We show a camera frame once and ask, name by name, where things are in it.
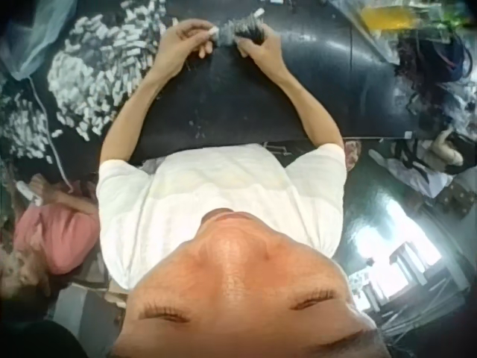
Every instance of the gray object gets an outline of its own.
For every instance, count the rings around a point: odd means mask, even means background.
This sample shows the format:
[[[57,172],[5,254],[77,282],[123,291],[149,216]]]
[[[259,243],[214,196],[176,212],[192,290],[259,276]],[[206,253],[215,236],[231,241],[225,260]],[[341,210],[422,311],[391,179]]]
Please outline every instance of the gray object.
[[[264,34],[261,28],[262,20],[259,16],[261,16],[263,12],[260,10],[261,9],[243,19],[230,20],[218,29],[218,32],[212,37],[212,40],[217,46],[230,46],[235,43],[235,37],[239,36],[262,44]]]
[[[74,15],[76,0],[39,0],[31,28],[10,22],[0,39],[0,59],[13,78],[20,81],[37,70],[45,50]]]

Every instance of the eye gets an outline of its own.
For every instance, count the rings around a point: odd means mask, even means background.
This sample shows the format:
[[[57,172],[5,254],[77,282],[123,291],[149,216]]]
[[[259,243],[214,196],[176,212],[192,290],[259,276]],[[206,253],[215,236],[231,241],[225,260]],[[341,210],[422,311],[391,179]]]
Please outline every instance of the eye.
[[[139,315],[139,319],[160,318],[164,321],[170,321],[174,323],[187,323],[190,322],[183,312],[176,310],[173,307],[157,307],[154,305],[148,305]]]
[[[332,300],[336,298],[336,294],[332,290],[320,290],[317,292],[313,292],[312,294],[308,295],[306,298],[301,298],[298,301],[298,304],[295,304],[291,310],[294,311],[301,311],[305,308],[314,306],[315,304],[319,304],[320,302]]]

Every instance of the cable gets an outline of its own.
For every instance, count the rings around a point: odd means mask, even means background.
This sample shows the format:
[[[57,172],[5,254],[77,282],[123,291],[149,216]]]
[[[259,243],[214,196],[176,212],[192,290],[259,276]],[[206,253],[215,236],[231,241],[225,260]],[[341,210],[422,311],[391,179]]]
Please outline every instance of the cable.
[[[424,311],[422,311],[422,313],[418,314],[417,316],[415,316],[414,318],[415,319],[418,319],[418,318],[422,318],[432,307],[432,305],[439,299],[439,297],[442,295],[442,292],[444,291],[444,289],[447,287],[447,285],[451,282],[450,279],[447,279],[445,284],[442,285],[442,287],[440,288],[439,292],[436,294],[436,296],[434,296],[434,298],[431,300],[431,302],[429,302],[429,304],[427,305],[427,307],[424,309]],[[410,324],[411,326],[408,327],[408,329],[406,329],[398,338],[396,338],[393,342],[393,345],[395,345],[396,343],[398,343],[402,337],[404,337],[406,334],[409,333],[410,330],[412,330],[413,328],[415,328],[415,322],[411,323]]]
[[[35,96],[35,99],[37,100],[38,105],[41,107],[41,109],[43,111],[43,114],[45,115],[45,118],[46,118],[46,137],[48,138],[48,142],[50,143],[51,150],[53,151],[54,159],[57,162],[57,167],[60,170],[61,178],[65,181],[66,185],[68,185],[70,192],[73,192],[73,186],[68,181],[68,179],[66,179],[65,172],[63,171],[63,166],[61,165],[60,156],[58,155],[57,149],[54,147],[53,140],[51,139],[50,126],[49,126],[49,122],[48,122],[48,114],[46,113],[46,109],[43,106],[43,103],[40,101],[40,98],[38,97],[37,90],[35,89],[35,85],[34,85],[33,80],[31,79],[30,76],[28,76],[28,80],[30,81],[31,88],[33,90],[33,94]]]

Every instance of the black table surface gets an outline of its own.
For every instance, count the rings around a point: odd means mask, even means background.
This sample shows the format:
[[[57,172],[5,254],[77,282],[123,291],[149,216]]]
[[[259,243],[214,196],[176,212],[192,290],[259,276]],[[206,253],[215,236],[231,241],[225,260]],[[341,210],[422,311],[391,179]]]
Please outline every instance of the black table surface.
[[[81,0],[76,18],[121,10],[119,0]],[[167,19],[208,19],[224,23],[265,9],[264,20],[282,36],[283,57],[290,71],[324,105],[346,138],[403,138],[417,130],[417,118],[397,97],[399,78],[332,5],[317,0],[170,0]],[[98,169],[99,151],[106,135],[84,142],[74,129],[56,120],[56,101],[46,75],[53,56],[63,47],[71,21],[49,49],[34,74],[63,167],[70,178]],[[300,120],[286,96],[250,59],[235,47],[217,48],[205,60],[191,58],[188,66],[161,92],[148,111],[133,161],[211,145],[236,145],[305,139]],[[42,172],[60,179],[55,165],[21,159],[25,176]]]

